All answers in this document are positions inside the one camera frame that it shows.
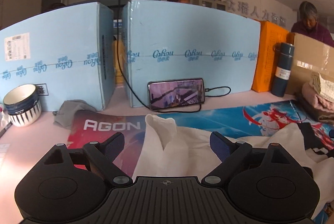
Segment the white and black t-shirt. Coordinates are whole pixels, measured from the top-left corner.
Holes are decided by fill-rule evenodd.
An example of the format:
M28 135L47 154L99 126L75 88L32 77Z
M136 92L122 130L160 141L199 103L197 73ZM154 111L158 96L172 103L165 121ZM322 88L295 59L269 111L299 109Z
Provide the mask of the white and black t-shirt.
M247 136L238 139L214 135L209 131L180 127L172 118L147 115L145 137L133 178L137 176L197 176L204 178L232 155L240 146L267 148L282 145L294 159L312 170L320 189L319 213L325 203L333 201L333 160L317 155L315 137L309 123L291 123L272 136Z

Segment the blue anime desk mat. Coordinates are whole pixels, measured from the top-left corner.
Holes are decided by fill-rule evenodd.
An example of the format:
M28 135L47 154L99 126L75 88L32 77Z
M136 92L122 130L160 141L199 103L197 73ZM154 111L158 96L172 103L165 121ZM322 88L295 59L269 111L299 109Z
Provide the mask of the blue anime desk mat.
M290 123L308 122L315 134L311 146L319 147L322 152L333 149L333 126L312 120L295 100L189 114L163 114L161 117L172 118L181 127L217 131L230 138L272 136ZM132 176L144 143L145 128L143 115L114 116L80 110L74 115L67 146L74 149L92 141L102 143L121 132L125 137L125 145L114 164Z

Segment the grey cloth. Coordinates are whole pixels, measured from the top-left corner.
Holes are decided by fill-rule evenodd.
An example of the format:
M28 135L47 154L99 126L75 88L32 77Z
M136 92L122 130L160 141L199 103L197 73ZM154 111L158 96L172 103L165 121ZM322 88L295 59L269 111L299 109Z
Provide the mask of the grey cloth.
M70 130L77 111L87 110L96 112L97 110L88 105L83 100L67 100L64 101L58 111L53 112L54 123L56 126Z

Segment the smartphone playing video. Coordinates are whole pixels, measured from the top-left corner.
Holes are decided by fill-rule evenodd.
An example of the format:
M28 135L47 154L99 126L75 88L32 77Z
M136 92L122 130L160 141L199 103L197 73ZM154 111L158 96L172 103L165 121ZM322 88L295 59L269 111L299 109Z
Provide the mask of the smartphone playing video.
M202 78L152 81L148 83L151 110L172 109L205 102Z

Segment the blue and white ceramic bowl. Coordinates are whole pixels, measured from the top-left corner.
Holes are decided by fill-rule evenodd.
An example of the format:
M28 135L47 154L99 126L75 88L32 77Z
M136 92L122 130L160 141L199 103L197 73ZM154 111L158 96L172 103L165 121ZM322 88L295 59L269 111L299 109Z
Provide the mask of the blue and white ceramic bowl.
M3 104L16 127L29 126L41 115L38 89L34 84L24 84L12 89L3 98Z

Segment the pink knitted sweater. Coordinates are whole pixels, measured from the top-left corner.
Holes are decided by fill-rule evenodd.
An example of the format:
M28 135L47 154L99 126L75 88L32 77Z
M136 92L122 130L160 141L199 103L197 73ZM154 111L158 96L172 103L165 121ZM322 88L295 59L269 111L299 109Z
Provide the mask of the pink knitted sweater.
M302 96L312 107L333 113L333 103L318 95L309 83L302 86Z

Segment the dark blue thermos bottle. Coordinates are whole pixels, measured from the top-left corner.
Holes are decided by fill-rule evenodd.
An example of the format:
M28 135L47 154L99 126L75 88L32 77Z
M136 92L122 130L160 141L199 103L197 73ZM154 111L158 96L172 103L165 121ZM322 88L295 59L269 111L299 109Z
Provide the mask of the dark blue thermos bottle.
M278 63L271 89L271 93L277 97L283 97L285 94L288 80L290 78L293 57L294 45L290 43L281 43Z

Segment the orange box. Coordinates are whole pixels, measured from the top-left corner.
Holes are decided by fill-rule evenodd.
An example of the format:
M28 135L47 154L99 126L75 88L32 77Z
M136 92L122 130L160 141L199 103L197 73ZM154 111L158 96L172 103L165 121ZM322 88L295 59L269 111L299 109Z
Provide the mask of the orange box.
M289 31L269 21L260 21L260 40L255 75L251 89L271 92L275 78L280 44L288 43Z

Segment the brown cardboard box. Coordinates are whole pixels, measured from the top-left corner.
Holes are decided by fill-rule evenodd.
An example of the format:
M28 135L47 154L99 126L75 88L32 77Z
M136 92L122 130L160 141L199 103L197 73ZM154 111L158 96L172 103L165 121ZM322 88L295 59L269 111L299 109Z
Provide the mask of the brown cardboard box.
M299 33L289 33L288 43L294 45L293 64L286 92L293 95L300 92L304 83L318 72L325 80L333 81L333 47Z

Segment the large light blue carton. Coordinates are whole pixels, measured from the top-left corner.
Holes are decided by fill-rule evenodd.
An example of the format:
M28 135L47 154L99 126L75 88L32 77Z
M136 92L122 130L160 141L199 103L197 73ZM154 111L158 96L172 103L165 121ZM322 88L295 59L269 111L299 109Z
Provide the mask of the large light blue carton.
M132 0L122 10L123 72L133 108L149 103L154 81L201 78L211 95L253 84L260 23L234 13L165 1Z

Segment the person in purple jacket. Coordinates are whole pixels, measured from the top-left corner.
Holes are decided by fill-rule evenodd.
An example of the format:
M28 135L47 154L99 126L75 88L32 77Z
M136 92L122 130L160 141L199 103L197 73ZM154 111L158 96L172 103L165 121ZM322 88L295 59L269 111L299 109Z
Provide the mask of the person in purple jacket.
M300 20L293 24L291 32L299 33L333 47L333 39L329 30L319 23L316 7L303 1L299 8Z

